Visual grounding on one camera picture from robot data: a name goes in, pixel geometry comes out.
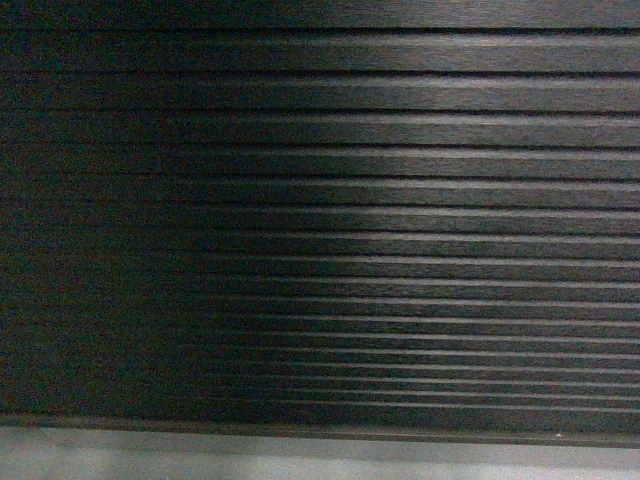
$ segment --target dark wood panel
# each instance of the dark wood panel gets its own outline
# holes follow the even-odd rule
[[[191,389],[185,389],[185,394],[191,394],[194,398],[201,398],[209,393],[209,389],[200,386]],[[384,391],[317,391],[309,389],[279,389],[274,388],[246,388],[239,387],[221,387],[218,389],[221,395],[228,395],[232,398],[253,399],[255,401],[272,401],[277,394],[283,401],[292,401],[300,403],[313,403],[315,401],[332,402],[334,404],[359,402],[361,404],[398,404],[404,403],[407,406],[415,407],[433,407],[436,404],[458,406],[495,406],[502,408],[514,406],[515,408],[530,407],[548,407],[566,408],[571,410],[575,408],[604,408],[607,411],[615,409],[631,411],[637,409],[640,412],[640,397],[632,398],[598,398],[592,396],[590,398],[572,398],[562,395],[492,395],[492,394],[459,394],[447,392],[428,392],[421,394],[407,394],[403,392],[384,392]]]
[[[12,144],[0,172],[640,179],[637,151]]]
[[[128,308],[151,312],[174,312],[190,318],[193,315],[220,314],[286,314],[286,315],[354,315],[354,316],[437,316],[465,318],[521,318],[576,320],[637,321],[638,304],[628,302],[508,301],[429,298],[366,297],[277,297],[259,295],[177,294],[164,292],[140,295],[93,293],[82,296],[38,294],[12,297],[4,303],[4,311],[12,316],[22,312],[40,314],[71,308],[74,311],[107,311]]]
[[[193,355],[185,359],[184,369],[194,368],[202,363],[202,359]],[[163,370],[174,372],[180,371],[168,362]],[[615,369],[589,369],[589,368],[560,368],[560,367],[540,367],[540,366],[487,366],[487,365],[384,365],[384,364],[347,364],[345,362],[269,362],[269,361],[220,361],[211,362],[209,373],[213,376],[219,375],[283,375],[289,371],[292,377],[342,377],[344,379],[363,378],[375,380],[379,378],[389,378],[394,380],[405,380],[415,383],[429,383],[431,380],[495,380],[518,381],[522,377],[517,377],[526,372],[527,379],[534,382],[567,382],[575,381],[579,383],[607,382],[619,384],[633,384],[638,378],[637,370],[620,371]]]
[[[638,112],[637,79],[4,74],[0,107]]]
[[[339,379],[330,377],[299,377],[299,378],[287,378],[286,376],[279,375],[264,375],[264,376],[233,376],[233,375],[220,375],[216,378],[222,385],[236,385],[239,387],[246,387],[249,385],[255,385],[263,388],[316,388],[326,390],[382,390],[382,391],[395,391],[402,390],[408,393],[420,395],[422,392],[460,392],[460,393],[478,393],[487,395],[518,395],[529,393],[532,396],[537,395],[594,395],[598,396],[618,396],[618,397],[635,397],[638,395],[638,388],[633,384],[619,385],[603,383],[601,385],[580,385],[580,382],[536,382],[536,381],[495,381],[490,380],[454,380],[447,381],[446,379],[433,381],[425,381],[424,383],[412,382],[409,380],[403,381],[402,379],[372,379],[372,378],[353,378],[353,379]]]
[[[193,0],[163,9],[114,0],[5,2],[0,28],[624,28],[640,27],[634,0]]]
[[[7,310],[8,315],[2,325],[6,333],[19,335],[19,332],[40,332],[41,336],[52,340],[56,330],[59,334],[70,332],[137,332],[151,335],[153,332],[186,331],[199,332],[213,330],[236,330],[252,332],[315,332],[315,333],[392,333],[392,334],[431,334],[431,335],[480,335],[480,336],[528,336],[544,339],[562,337],[567,340],[583,339],[619,339],[624,343],[636,343],[640,322],[638,319],[626,321],[611,319],[540,319],[540,318],[496,318],[496,317],[404,317],[377,315],[302,315],[302,314],[255,314],[223,313],[213,309],[198,311],[194,308],[176,309],[158,302],[143,303],[140,306],[113,307],[106,305],[100,310],[90,308],[64,307],[46,308],[37,311],[31,307],[19,310]],[[238,347],[238,355],[246,347]],[[487,356],[500,357],[500,352],[485,352]],[[594,359],[597,352],[591,352]]]
[[[638,212],[418,207],[216,207],[7,202],[0,225],[272,231],[635,235]]]
[[[640,147],[636,117],[0,111],[0,122],[2,142]]]
[[[635,33],[15,31],[4,38],[4,72],[640,72]]]
[[[303,277],[321,274],[324,277],[633,282],[640,278],[640,262],[370,255],[260,256],[181,251],[86,250],[41,253],[24,250],[21,255],[16,255],[15,252],[0,254],[0,271],[13,274],[69,272],[74,275],[89,275],[89,272],[93,272],[91,274],[95,275],[101,272],[110,275],[125,272],[173,272],[194,275],[213,273]]]
[[[0,199],[33,201],[640,208],[636,184],[586,182],[12,175],[0,187]]]
[[[0,274],[2,293],[25,300],[37,295],[64,298],[94,293],[138,293],[163,298],[173,293],[266,295],[282,297],[455,298],[486,300],[548,300],[638,302],[640,284],[605,282],[535,282],[513,280],[441,280],[416,278],[302,278],[225,276],[198,273],[140,273],[104,275],[100,272],[31,273],[28,277]]]
[[[640,260],[640,239],[611,236],[421,234],[397,232],[246,232],[182,227],[15,225],[4,252],[191,251],[256,255],[404,255],[529,259]],[[14,257],[15,262],[28,257]]]

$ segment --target horizontal slat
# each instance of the horizontal slat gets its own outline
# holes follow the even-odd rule
[[[145,250],[258,255],[408,255],[530,259],[640,260],[632,237],[453,235],[393,232],[240,232],[207,229],[21,225],[0,235],[5,252],[139,252]]]
[[[40,415],[57,415],[62,418],[81,417],[90,409],[100,417],[108,418],[154,418],[180,420],[183,422],[211,422],[223,424],[246,424],[247,412],[253,412],[260,425],[264,426],[263,432],[272,431],[268,425],[306,425],[316,426],[323,432],[335,432],[337,427],[353,428],[359,432],[363,423],[372,428],[384,431],[386,428],[402,429],[411,425],[416,430],[446,431],[451,429],[465,432],[492,431],[492,427],[503,422],[507,432],[519,434],[538,434],[540,425],[553,425],[556,430],[562,432],[590,431],[593,425],[602,425],[599,433],[610,435],[628,435],[628,425],[634,425],[637,413],[625,413],[620,411],[591,409],[587,414],[567,414],[566,411],[552,409],[490,409],[473,408],[471,406],[461,408],[443,408],[435,406],[424,408],[407,406],[399,408],[390,405],[378,405],[370,403],[365,405],[349,404],[324,404],[321,402],[309,403],[276,403],[258,400],[246,400],[238,398],[210,397],[207,399],[191,399],[185,401],[184,397],[177,395],[149,398],[144,404],[128,404],[127,399],[136,390],[122,392],[122,387],[117,383],[109,385],[98,391],[88,388],[91,381],[82,386],[90,393],[81,399],[74,396],[74,388],[71,382],[49,396],[46,404],[38,403],[27,395],[21,395],[17,399],[10,397],[8,408],[12,412]]]
[[[0,292],[8,298],[54,292],[82,296],[96,292],[167,292],[245,294],[283,297],[454,298],[638,302],[640,284],[604,282],[533,282],[497,280],[430,280],[416,278],[248,277],[196,273],[103,275],[42,272],[29,276],[1,274]]]
[[[182,401],[208,401],[207,399],[194,399],[188,397],[179,397]],[[536,410],[536,411],[556,411],[556,412],[594,412],[594,413],[625,413],[625,414],[640,414],[640,408],[630,407],[630,408],[607,408],[607,407],[577,407],[577,406],[537,406],[537,405],[524,405],[524,404],[510,404],[510,405],[484,405],[481,403],[475,404],[463,404],[463,403],[412,403],[412,402],[381,402],[381,401],[346,401],[346,400],[278,400],[278,399],[258,399],[255,397],[249,396],[238,396],[238,395],[216,395],[210,397],[211,400],[226,400],[227,402],[234,401],[260,401],[271,404],[296,404],[296,405],[304,405],[306,408],[313,408],[315,405],[331,405],[334,408],[343,407],[346,405],[349,406],[358,406],[358,407],[387,407],[387,408],[416,408],[416,409],[434,409],[434,408],[450,408],[456,410],[464,410],[464,409],[478,409],[478,410]]]
[[[444,180],[185,179],[13,175],[0,199],[215,204],[640,208],[640,185]]]
[[[257,295],[176,294],[160,292],[142,295],[140,292],[117,294],[91,293],[82,296],[59,293],[38,293],[12,296],[3,300],[5,315],[22,318],[34,312],[38,316],[66,315],[97,311],[107,307],[124,309],[135,317],[139,312],[163,312],[167,317],[180,312],[183,318],[208,318],[218,314],[285,314],[285,315],[347,315],[347,316],[415,316],[466,318],[521,318],[576,320],[637,321],[637,303],[460,300],[428,298],[367,298],[367,297],[277,297]]]
[[[429,395],[436,392],[452,392],[471,395],[513,395],[528,394],[532,397],[543,395],[567,395],[585,396],[593,398],[605,397],[631,397],[635,398],[640,392],[638,386],[627,384],[626,386],[612,383],[581,384],[579,382],[492,382],[487,380],[439,380],[433,379],[425,382],[411,382],[387,379],[370,378],[340,378],[340,377],[289,377],[278,375],[249,375],[231,376],[221,375],[211,379],[218,385],[257,388],[309,388],[323,391],[329,390],[361,390],[381,392],[405,392],[408,395]]]
[[[6,202],[0,225],[635,235],[638,212]]]
[[[558,5],[552,0],[514,4],[509,0],[195,0],[150,10],[114,0],[85,5],[77,0],[30,2],[0,7],[0,28],[576,28],[640,27],[634,0],[597,0]]]
[[[576,318],[618,321],[634,321],[640,318],[637,304],[603,302],[226,295],[216,297],[214,305],[220,313],[235,314]]]
[[[640,207],[640,186],[427,180],[202,180],[162,183],[178,202],[238,204]]]
[[[390,333],[252,332],[245,330],[152,328],[132,331],[78,325],[9,329],[0,346],[60,348],[82,343],[79,355],[142,359],[148,356],[217,360],[424,365],[609,368],[636,370],[640,341],[630,338]]]
[[[636,151],[12,144],[0,172],[640,179]]]
[[[504,348],[513,347],[508,341]],[[615,345],[611,348],[598,346],[598,354],[583,353],[596,350],[595,347],[585,345],[567,344],[564,346],[554,344],[522,344],[512,348],[513,351],[504,353],[500,346],[487,342],[460,341],[449,343],[450,350],[438,350],[443,342],[435,341],[433,347],[426,344],[423,350],[405,350],[410,347],[399,347],[394,350],[384,349],[340,349],[340,348],[257,348],[236,347],[220,345],[216,350],[207,351],[204,348],[186,347],[179,348],[184,357],[204,355],[208,361],[225,359],[227,361],[279,361],[279,362],[308,362],[308,363],[347,363],[354,364],[389,364],[393,370],[394,365],[410,367],[416,365],[462,365],[462,366],[487,366],[487,367],[544,367],[544,368],[587,368],[587,369],[616,369],[634,370],[638,364],[637,348],[631,346]],[[474,352],[473,348],[485,349]]]
[[[640,111],[637,79],[0,75],[0,108]]]
[[[185,359],[180,368],[186,373],[198,362]],[[207,370],[211,375],[286,375],[286,376],[339,376],[343,378],[366,378],[371,380],[393,378],[396,381],[431,381],[437,380],[494,380],[547,382],[615,382],[635,383],[638,381],[637,370],[615,370],[606,368],[558,368],[527,366],[481,366],[481,365],[402,365],[402,364],[357,364],[357,363],[314,363],[314,362],[269,362],[269,361],[227,361],[208,362]],[[178,372],[174,363],[166,367],[159,366],[159,371]]]
[[[639,72],[632,35],[5,33],[0,71]]]
[[[636,117],[0,111],[0,121],[4,142],[640,146]]]
[[[407,395],[402,392],[374,392],[363,390],[330,390],[317,391],[312,389],[262,389],[238,387],[217,388],[213,391],[206,387],[188,390],[182,393],[185,397],[193,395],[196,398],[208,398],[209,396],[228,395],[230,397],[251,398],[259,401],[295,401],[295,402],[380,402],[380,403],[413,403],[416,406],[441,403],[446,405],[482,405],[485,407],[501,408],[506,406],[532,406],[552,408],[602,408],[609,409],[636,409],[640,413],[640,397],[627,398],[589,398],[567,397],[562,395],[527,396],[527,395],[483,395],[460,393],[421,393],[420,395]]]
[[[638,337],[640,322],[593,319],[519,319],[519,318],[442,318],[389,317],[348,315],[247,315],[219,312],[179,312],[151,308],[123,310],[106,306],[94,311],[57,308],[36,312],[14,310],[2,324],[6,333],[23,328],[46,327],[58,332],[77,331],[77,326],[95,331],[112,329],[119,332],[192,328],[197,333],[206,329],[245,329],[253,332],[329,332],[329,333],[395,333],[450,335],[564,336],[607,339]]]
[[[633,282],[640,262],[392,256],[251,256],[195,252],[100,252],[0,254],[4,272],[132,271],[324,277],[575,280]]]

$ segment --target wood grain texture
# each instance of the wood grain texture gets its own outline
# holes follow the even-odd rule
[[[68,253],[30,251],[0,255],[0,271],[16,274],[66,271],[77,275],[125,275],[127,272],[192,273],[323,278],[430,278],[472,280],[534,280],[577,282],[634,282],[640,262],[612,260],[549,260],[523,258],[441,258],[420,256],[242,255],[211,252],[87,251]]]
[[[362,297],[372,299],[453,298],[486,300],[547,300],[561,302],[638,302],[640,285],[612,282],[540,282],[531,280],[442,280],[419,278],[286,277],[256,278],[251,275],[203,273],[128,272],[103,276],[77,272],[60,278],[47,272],[29,278],[13,279],[3,274],[6,304],[22,304],[34,295],[64,295],[67,298],[111,293],[116,296],[138,294],[142,297],[190,293],[212,295],[261,295],[282,297]]]
[[[3,152],[3,159],[0,171],[14,175],[162,173],[191,177],[640,179],[637,149],[15,143]]]
[[[640,260],[634,236],[219,231],[104,225],[16,224],[0,242],[10,253],[187,251],[266,255],[407,255]]]
[[[4,74],[0,107],[638,112],[634,78]]]
[[[627,183],[407,179],[158,178],[157,175],[12,175],[0,199],[216,205],[640,208]]]
[[[568,115],[0,111],[1,142],[640,147],[640,119]]]
[[[166,8],[113,0],[5,2],[1,28],[638,28],[634,0],[194,0]]]
[[[640,72],[640,37],[15,31],[3,72]]]
[[[536,209],[218,207],[7,202],[0,225],[633,236],[640,227],[640,213]]]

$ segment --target ribbed surface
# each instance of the ribbed surface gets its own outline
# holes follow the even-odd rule
[[[334,3],[0,15],[0,412],[640,433],[637,3]]]

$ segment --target gray floor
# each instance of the gray floor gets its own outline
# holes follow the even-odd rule
[[[0,428],[2,480],[640,480],[640,450]]]

